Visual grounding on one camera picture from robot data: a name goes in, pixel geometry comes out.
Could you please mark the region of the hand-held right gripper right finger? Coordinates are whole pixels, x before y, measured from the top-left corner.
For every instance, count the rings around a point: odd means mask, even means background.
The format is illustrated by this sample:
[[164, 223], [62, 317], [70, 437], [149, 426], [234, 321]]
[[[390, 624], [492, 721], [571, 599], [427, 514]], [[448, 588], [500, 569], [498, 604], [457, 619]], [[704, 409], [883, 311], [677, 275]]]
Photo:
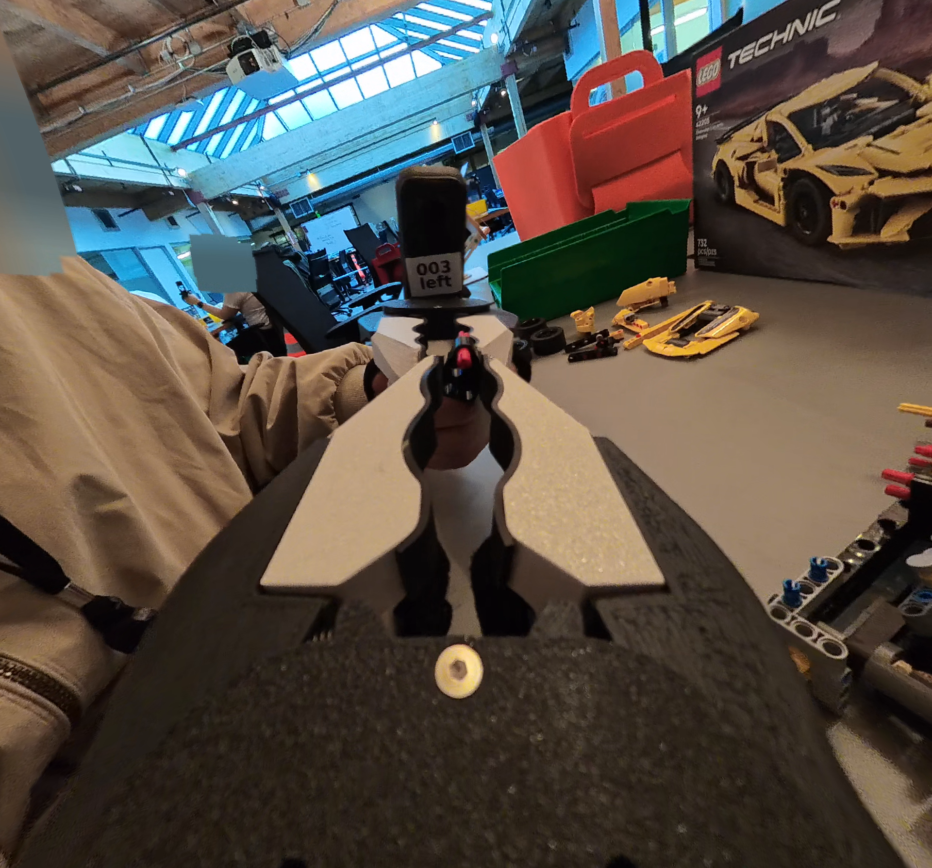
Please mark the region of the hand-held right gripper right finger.
[[489, 450], [502, 471], [493, 514], [507, 587], [534, 611], [665, 587], [591, 433], [505, 363], [488, 358], [484, 368]]

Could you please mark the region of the whiteboard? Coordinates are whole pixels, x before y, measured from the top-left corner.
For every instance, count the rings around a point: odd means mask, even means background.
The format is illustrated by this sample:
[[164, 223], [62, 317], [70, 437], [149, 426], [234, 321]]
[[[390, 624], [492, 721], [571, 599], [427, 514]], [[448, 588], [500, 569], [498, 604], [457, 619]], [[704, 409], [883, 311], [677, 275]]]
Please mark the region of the whiteboard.
[[351, 249], [346, 231], [358, 227], [358, 218], [352, 205], [344, 206], [320, 217], [302, 221], [311, 253], [324, 251], [328, 256], [336, 256], [344, 250]]

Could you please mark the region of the black toy connector red pin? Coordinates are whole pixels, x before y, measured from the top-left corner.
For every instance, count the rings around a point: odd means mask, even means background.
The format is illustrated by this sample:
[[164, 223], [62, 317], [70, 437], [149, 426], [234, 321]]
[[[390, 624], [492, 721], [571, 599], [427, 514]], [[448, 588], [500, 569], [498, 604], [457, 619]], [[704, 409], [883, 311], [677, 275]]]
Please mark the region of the black toy connector red pin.
[[461, 330], [444, 362], [444, 396], [471, 404], [479, 395], [482, 372], [477, 341], [469, 332]]

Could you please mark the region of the yellow toy car fender piece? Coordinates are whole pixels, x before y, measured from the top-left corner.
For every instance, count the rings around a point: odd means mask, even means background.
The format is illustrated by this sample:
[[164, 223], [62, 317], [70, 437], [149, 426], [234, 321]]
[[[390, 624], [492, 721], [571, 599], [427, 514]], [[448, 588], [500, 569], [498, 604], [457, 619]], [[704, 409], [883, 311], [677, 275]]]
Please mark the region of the yellow toy car fender piece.
[[620, 309], [627, 308], [633, 312], [655, 305], [667, 307], [669, 297], [676, 292], [677, 285], [675, 281], [667, 277], [652, 277], [623, 290], [617, 300], [617, 306]]

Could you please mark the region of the green plastic bin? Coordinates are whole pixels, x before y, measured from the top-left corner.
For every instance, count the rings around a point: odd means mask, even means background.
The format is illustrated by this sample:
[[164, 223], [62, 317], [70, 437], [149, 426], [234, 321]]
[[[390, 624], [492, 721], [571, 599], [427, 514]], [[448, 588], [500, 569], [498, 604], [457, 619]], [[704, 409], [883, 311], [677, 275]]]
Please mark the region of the green plastic bin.
[[630, 202], [492, 252], [488, 280], [499, 306], [549, 321], [617, 299], [653, 277], [686, 271], [689, 200]]

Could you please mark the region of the black toy axle assembly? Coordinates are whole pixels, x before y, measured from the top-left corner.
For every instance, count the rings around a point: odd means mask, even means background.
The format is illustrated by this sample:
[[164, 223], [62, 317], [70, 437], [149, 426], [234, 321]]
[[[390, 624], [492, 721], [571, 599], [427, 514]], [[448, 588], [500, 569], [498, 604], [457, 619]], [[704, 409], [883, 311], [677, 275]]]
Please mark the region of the black toy axle assembly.
[[616, 357], [622, 342], [623, 331], [610, 331], [606, 328], [572, 341], [564, 350], [567, 361], [575, 364]]

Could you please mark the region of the grey desk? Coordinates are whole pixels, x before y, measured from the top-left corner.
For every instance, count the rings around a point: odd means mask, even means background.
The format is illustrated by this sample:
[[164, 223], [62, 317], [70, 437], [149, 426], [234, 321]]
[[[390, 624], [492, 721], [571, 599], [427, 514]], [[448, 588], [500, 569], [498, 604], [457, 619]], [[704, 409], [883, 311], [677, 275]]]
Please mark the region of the grey desk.
[[532, 384], [610, 438], [764, 601], [864, 533], [891, 503], [882, 470], [930, 441], [899, 412], [930, 405], [930, 299], [690, 268], [657, 318], [702, 300], [760, 320], [700, 360], [544, 357]]

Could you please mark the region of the partly built toy car chassis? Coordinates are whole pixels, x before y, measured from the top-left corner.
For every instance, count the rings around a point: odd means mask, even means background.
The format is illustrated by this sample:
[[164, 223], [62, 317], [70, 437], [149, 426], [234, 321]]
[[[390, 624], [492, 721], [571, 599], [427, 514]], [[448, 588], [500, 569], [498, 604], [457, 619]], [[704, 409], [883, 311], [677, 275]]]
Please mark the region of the partly built toy car chassis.
[[931, 443], [884, 469], [891, 500], [838, 554], [812, 557], [766, 611], [825, 710], [857, 685], [931, 722]]

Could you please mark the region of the person's left forearm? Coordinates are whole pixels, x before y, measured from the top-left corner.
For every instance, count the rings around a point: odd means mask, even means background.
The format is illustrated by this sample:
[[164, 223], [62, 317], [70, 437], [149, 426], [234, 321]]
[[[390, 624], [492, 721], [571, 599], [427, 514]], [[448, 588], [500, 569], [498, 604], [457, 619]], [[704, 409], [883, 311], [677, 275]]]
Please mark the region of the person's left forearm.
[[299, 358], [263, 352], [241, 373], [239, 465], [259, 490], [367, 405], [378, 369], [369, 346], [350, 343]]

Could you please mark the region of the toy car set box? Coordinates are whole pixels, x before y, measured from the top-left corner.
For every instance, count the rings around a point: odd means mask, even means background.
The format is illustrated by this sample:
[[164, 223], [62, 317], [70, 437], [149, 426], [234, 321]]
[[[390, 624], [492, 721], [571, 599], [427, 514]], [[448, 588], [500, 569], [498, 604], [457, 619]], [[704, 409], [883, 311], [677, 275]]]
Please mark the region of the toy car set box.
[[693, 66], [694, 263], [930, 297], [931, 0], [786, 0]]

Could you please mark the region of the person's left hand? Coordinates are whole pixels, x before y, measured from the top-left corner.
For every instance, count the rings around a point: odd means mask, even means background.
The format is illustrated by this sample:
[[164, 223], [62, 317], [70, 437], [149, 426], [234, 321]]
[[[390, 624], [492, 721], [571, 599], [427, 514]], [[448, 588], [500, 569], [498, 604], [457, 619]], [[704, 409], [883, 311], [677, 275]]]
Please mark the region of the person's left hand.
[[488, 445], [491, 416], [483, 403], [445, 397], [433, 417], [436, 446], [427, 468], [449, 471], [469, 466]]

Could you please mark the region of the black office chair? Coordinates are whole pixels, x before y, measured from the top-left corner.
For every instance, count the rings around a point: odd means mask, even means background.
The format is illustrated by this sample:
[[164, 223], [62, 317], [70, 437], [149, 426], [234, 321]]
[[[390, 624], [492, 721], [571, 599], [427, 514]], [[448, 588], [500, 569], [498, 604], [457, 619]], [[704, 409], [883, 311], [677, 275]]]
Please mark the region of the black office chair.
[[338, 320], [289, 260], [271, 249], [253, 251], [252, 259], [256, 268], [256, 297], [273, 323], [290, 333], [307, 353], [366, 342], [361, 319], [381, 315], [385, 303], [399, 300], [402, 295], [401, 283], [379, 286], [351, 300], [349, 316]]

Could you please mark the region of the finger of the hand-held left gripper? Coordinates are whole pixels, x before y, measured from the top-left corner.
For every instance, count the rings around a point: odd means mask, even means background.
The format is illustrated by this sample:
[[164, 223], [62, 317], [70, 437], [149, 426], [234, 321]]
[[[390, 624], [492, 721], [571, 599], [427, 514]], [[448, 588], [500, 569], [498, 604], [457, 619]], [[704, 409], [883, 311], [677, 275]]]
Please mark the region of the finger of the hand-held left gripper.
[[407, 315], [382, 315], [371, 337], [375, 363], [389, 384], [411, 371], [425, 356], [423, 335], [418, 329], [424, 320]]
[[486, 357], [504, 365], [512, 363], [515, 336], [498, 316], [469, 316], [468, 329]]

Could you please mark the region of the orange plastic bin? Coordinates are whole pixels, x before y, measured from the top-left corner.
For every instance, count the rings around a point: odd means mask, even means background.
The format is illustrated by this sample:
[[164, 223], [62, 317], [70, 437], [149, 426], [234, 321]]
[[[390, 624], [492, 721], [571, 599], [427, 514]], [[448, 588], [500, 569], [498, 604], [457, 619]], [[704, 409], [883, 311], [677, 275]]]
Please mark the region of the orange plastic bin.
[[631, 202], [693, 198], [693, 79], [635, 50], [585, 72], [569, 110], [494, 160], [522, 241]]

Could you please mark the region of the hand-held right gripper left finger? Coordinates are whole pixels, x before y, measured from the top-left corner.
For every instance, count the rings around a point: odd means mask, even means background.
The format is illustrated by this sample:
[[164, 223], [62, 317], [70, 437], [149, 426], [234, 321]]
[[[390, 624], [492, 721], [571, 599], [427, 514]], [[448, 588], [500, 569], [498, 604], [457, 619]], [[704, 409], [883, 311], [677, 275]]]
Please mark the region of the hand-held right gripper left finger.
[[331, 435], [262, 591], [361, 602], [397, 633], [447, 631], [447, 557], [424, 486], [443, 368], [418, 361]]

